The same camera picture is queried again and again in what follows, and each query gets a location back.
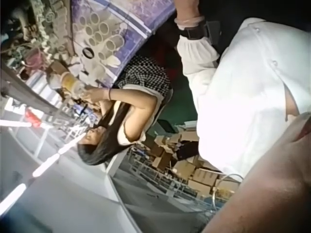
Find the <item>shirt cuff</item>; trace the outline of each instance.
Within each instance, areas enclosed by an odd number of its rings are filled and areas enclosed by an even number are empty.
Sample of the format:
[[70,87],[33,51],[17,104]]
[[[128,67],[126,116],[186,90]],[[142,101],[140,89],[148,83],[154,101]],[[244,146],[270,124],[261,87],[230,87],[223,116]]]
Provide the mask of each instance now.
[[186,37],[180,36],[177,50],[183,61],[195,64],[206,64],[219,58],[219,54],[206,37],[199,40],[188,40]]

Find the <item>person in white shirt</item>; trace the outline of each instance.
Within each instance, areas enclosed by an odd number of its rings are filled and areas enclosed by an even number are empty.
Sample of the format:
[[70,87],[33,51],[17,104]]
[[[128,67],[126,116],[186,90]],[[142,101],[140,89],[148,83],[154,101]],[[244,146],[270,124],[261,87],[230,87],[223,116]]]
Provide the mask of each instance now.
[[245,177],[311,107],[311,37],[285,25],[249,18],[218,67],[218,53],[200,34],[198,0],[175,0],[177,50],[198,113],[200,155],[225,174]]

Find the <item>purple display board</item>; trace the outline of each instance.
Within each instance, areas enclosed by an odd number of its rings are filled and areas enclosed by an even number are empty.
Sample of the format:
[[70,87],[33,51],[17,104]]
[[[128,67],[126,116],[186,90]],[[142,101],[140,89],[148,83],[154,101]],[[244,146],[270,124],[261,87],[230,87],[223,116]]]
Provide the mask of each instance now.
[[[100,81],[109,87],[148,37],[175,10],[173,0],[71,0],[71,7],[72,22],[75,28],[78,28],[78,30],[73,30],[75,52],[81,57],[88,73],[91,73],[95,67],[101,70],[98,66],[105,69]],[[92,13],[99,16],[109,13],[109,18],[103,21],[112,25],[109,36],[121,35],[124,39],[123,46],[113,51],[109,59],[103,60],[96,56],[101,51],[106,52],[107,39],[103,42],[96,41],[98,43],[92,46],[90,40],[94,38],[90,39],[92,36],[86,33],[85,25],[81,25],[81,18],[88,20]],[[82,49],[85,47],[91,47],[94,50],[93,59],[83,57]]]

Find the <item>black and white checkered top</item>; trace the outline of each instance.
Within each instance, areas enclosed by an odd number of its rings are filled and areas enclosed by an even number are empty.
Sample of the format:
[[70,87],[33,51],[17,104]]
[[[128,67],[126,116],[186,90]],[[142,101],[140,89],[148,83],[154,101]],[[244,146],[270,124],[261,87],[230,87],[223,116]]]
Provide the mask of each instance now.
[[153,58],[135,55],[115,82],[118,88],[133,84],[147,87],[166,96],[170,88],[170,80],[165,69]]

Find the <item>fluorescent light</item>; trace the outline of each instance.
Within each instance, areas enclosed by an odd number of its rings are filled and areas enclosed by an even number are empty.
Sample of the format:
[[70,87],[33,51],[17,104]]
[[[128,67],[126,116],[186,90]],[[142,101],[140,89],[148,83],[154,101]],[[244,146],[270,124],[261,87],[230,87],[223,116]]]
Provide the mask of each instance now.
[[25,192],[26,188],[26,185],[21,183],[0,203],[0,216],[20,198],[20,196]]
[[32,123],[30,123],[30,122],[21,122],[21,121],[13,121],[13,120],[0,120],[0,126],[31,127]]
[[43,128],[43,129],[52,129],[52,128],[54,128],[54,126],[53,126],[53,125],[49,125],[49,124],[47,124],[47,123],[45,123],[45,122],[42,122],[42,123],[40,124],[40,128]]
[[33,177],[39,177],[45,172],[50,166],[53,165],[60,157],[60,154],[55,154],[48,158],[43,164],[40,165],[34,172]]
[[33,172],[33,177],[39,177],[41,176],[50,166],[52,166],[59,158],[60,155],[68,151],[71,147],[77,144],[78,141],[80,141],[86,133],[81,134],[79,137],[73,139],[71,142],[64,145],[61,149],[59,149],[58,153],[48,158],[43,164],[41,164],[40,167],[38,167]]
[[59,154],[66,153],[68,150],[70,150],[71,147],[76,145],[85,136],[85,134],[86,133],[81,134],[80,136],[76,137],[75,139],[64,145],[61,149],[59,149],[58,153]]

